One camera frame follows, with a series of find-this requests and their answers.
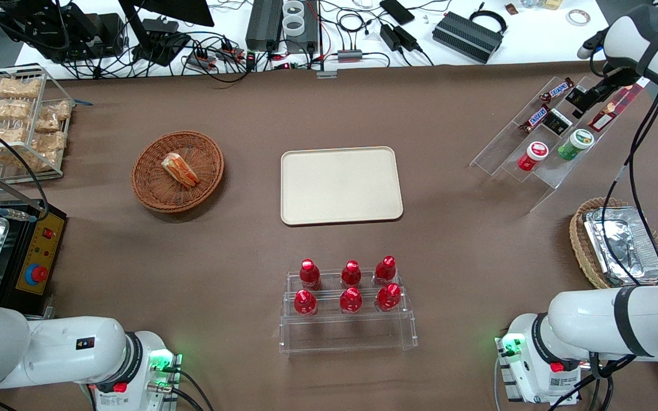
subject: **red button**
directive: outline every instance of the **red button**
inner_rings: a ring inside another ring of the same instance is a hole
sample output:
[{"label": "red button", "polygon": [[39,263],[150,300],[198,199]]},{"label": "red button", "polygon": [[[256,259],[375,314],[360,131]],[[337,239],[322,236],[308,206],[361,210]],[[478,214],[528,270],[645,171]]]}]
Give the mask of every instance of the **red button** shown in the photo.
[{"label": "red button", "polygon": [[565,371],[565,367],[559,362],[553,362],[553,364],[550,364],[550,369],[552,370],[552,372]]},{"label": "red button", "polygon": [[32,270],[32,279],[36,281],[36,283],[42,283],[47,279],[47,268],[42,267],[41,265],[35,267]]}]

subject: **white table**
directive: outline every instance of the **white table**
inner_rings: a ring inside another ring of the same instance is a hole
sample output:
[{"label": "white table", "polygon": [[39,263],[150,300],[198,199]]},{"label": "white table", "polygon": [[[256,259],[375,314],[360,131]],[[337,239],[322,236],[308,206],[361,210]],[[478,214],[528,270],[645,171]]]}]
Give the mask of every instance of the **white table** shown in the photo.
[{"label": "white table", "polygon": [[[373,0],[374,7],[378,7],[379,0]],[[417,7],[427,3],[428,0],[400,0],[400,3],[407,8]],[[473,11],[479,7],[480,0],[452,0],[450,3],[437,2],[426,6],[436,10],[441,10],[448,5],[447,11],[453,11],[462,16],[469,16]],[[505,10],[505,3],[512,2],[519,10],[517,15],[509,15]],[[184,23],[180,23],[179,31],[190,34],[194,39],[201,40],[209,36],[209,34],[193,33],[196,31],[211,31],[214,33],[224,34],[227,38],[232,39],[245,49],[245,33],[247,29],[248,19],[250,18],[251,5],[245,3],[239,10],[228,10],[225,8],[217,8],[214,0],[209,2],[211,4],[212,17],[215,21],[214,27],[194,26],[188,27]],[[358,8],[352,0],[334,0],[332,3],[342,7]],[[229,3],[230,7],[237,7],[237,3]],[[115,0],[88,0],[87,2],[78,2],[78,7],[84,13],[118,13],[123,16],[123,11],[118,6]],[[329,20],[335,21],[337,12],[326,11],[334,7],[324,3],[322,5],[322,16]],[[591,21],[586,26],[572,26],[566,21],[565,15],[572,9],[585,10],[591,16]],[[519,5],[518,0],[486,0],[484,10],[496,11],[499,15],[503,16],[507,21],[508,29],[504,33],[504,40],[496,53],[489,59],[489,65],[513,65],[514,63],[544,63],[544,62],[571,62],[577,60],[576,53],[580,45],[585,40],[590,38],[596,31],[599,31],[608,24],[606,23],[603,13],[595,0],[565,0],[559,10],[546,10],[546,9],[525,9]],[[374,10],[376,15],[381,13],[382,9]],[[415,20],[403,26],[410,34],[418,39],[418,44],[428,54],[436,65],[478,65],[477,62],[470,58],[459,54],[455,50],[449,49],[445,45],[433,40],[433,29],[436,24],[442,20],[443,11],[425,11],[425,10],[411,10],[415,16]],[[156,18],[157,13],[142,10],[139,16],[143,18]],[[388,15],[382,17],[383,20],[395,23],[394,20]],[[347,27],[355,26],[356,19],[347,18],[345,25]],[[480,17],[475,19],[475,22],[488,27],[493,31],[499,30],[499,24],[492,18]],[[379,36],[379,22],[374,21],[369,27],[369,34],[366,36],[363,31],[358,33],[357,46],[363,52],[381,52],[390,56],[391,67],[404,67],[407,66],[402,57],[397,52],[390,52],[387,45],[384,44]],[[328,52],[329,41],[327,34],[331,38],[331,53],[335,53],[337,48],[342,48],[342,41],[340,41],[340,34],[334,24],[324,23],[324,31],[322,31],[324,52]],[[135,45],[137,40],[131,28],[128,28],[130,45]],[[347,34],[344,33],[344,42],[347,48],[349,42],[347,41]],[[180,56],[172,61],[172,70],[175,74],[182,71],[181,55],[188,55],[191,49],[183,49]],[[428,66],[428,60],[417,51],[405,53],[408,61],[413,66]],[[596,55],[597,58],[603,57],[603,54]],[[129,57],[121,58],[124,62],[129,60]],[[114,62],[115,58],[104,58],[101,64],[102,67]],[[262,60],[258,64],[258,70],[262,70],[266,60]],[[306,63],[306,57],[303,54],[290,55],[284,62]],[[20,52],[17,59],[17,65],[25,65],[25,63],[39,63],[42,67],[47,68],[48,72],[54,78],[66,79],[73,78],[65,68],[60,65],[42,57],[39,52],[32,47],[25,45]],[[356,63],[338,63],[336,57],[330,58],[326,65],[325,70],[341,70],[347,68],[366,68],[366,67],[384,67],[387,65],[387,60],[381,55],[373,55],[372,58],[365,57],[362,61]],[[120,67],[120,63],[115,63],[111,70]],[[141,61],[134,65],[135,72],[144,70],[147,67],[147,62]],[[224,72],[224,67],[219,66],[220,72]],[[117,72],[118,75],[127,75],[130,72],[129,68]],[[198,74],[187,70],[185,74]],[[149,69],[149,76],[164,76],[170,75],[168,67],[154,66]]]}]

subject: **aluminum foil container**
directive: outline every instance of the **aluminum foil container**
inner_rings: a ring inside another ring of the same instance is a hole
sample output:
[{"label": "aluminum foil container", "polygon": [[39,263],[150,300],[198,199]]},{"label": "aluminum foil container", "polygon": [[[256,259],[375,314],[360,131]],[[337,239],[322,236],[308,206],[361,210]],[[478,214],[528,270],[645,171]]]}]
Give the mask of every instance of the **aluminum foil container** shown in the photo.
[{"label": "aluminum foil container", "polygon": [[628,271],[640,284],[658,284],[658,258],[647,235],[639,213],[632,207],[606,208],[605,233],[608,244],[623,265],[611,255],[603,240],[601,210],[597,208],[583,214],[585,231],[598,257],[601,271],[615,286],[633,285]]}]

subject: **wicker basket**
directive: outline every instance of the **wicker basket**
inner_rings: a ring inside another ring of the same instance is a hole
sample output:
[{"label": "wicker basket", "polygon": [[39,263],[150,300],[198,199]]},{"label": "wicker basket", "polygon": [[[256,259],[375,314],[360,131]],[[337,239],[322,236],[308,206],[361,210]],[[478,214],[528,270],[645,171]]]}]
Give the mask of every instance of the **wicker basket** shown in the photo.
[{"label": "wicker basket", "polygon": [[[191,189],[173,179],[162,167],[169,152],[182,156],[199,177]],[[178,213],[197,206],[215,191],[224,171],[222,151],[206,135],[173,132],[156,139],[139,154],[131,171],[131,188],[144,205],[161,213]]]},{"label": "wicker basket", "polygon": [[[591,245],[590,239],[588,238],[588,232],[585,231],[585,226],[583,225],[583,214],[595,210],[596,208],[603,207],[604,201],[605,198],[602,197],[593,198],[592,200],[583,203],[583,205],[577,209],[575,215],[570,219],[570,243],[575,252],[577,263],[580,264],[580,269],[583,270],[588,281],[590,281],[596,288],[613,288],[613,284],[605,278],[603,271],[601,271],[596,252],[593,250],[593,245]],[[611,208],[623,207],[626,205],[626,202],[616,200],[615,198],[611,198],[608,201],[608,207]],[[658,249],[658,235],[655,231],[652,231],[651,234],[653,235],[655,247]]]}]

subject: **brown tablecloth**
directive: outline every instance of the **brown tablecloth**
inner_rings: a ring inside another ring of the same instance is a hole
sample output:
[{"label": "brown tablecloth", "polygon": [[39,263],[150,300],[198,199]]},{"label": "brown tablecloth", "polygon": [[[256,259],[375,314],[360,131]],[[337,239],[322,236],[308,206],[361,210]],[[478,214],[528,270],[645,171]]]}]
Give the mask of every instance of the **brown tablecloth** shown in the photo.
[{"label": "brown tablecloth", "polygon": [[[70,217],[53,271],[57,314],[156,332],[184,354],[184,369],[218,411],[491,410],[494,336],[519,314],[544,312],[558,292],[590,288],[568,221],[580,203],[605,195],[651,99],[640,94],[535,213],[538,187],[490,179],[468,163],[552,75],[584,74],[582,65],[353,70],[336,80],[295,71],[222,90],[204,77],[66,82],[95,105],[76,108],[65,177],[45,184]],[[131,166],[175,130],[214,138],[227,171],[195,211],[157,215],[131,194]],[[394,149],[404,216],[285,226],[282,153],[355,146]],[[636,172],[658,232],[658,121]],[[627,185],[615,195],[629,199]],[[329,269],[388,254],[415,306],[418,348],[279,354],[286,271],[305,257]],[[546,409],[507,403],[499,392],[502,409]],[[0,398],[21,411],[89,408],[75,384]],[[585,390],[576,409],[589,398]],[[610,409],[658,410],[658,364],[617,373]]]}]

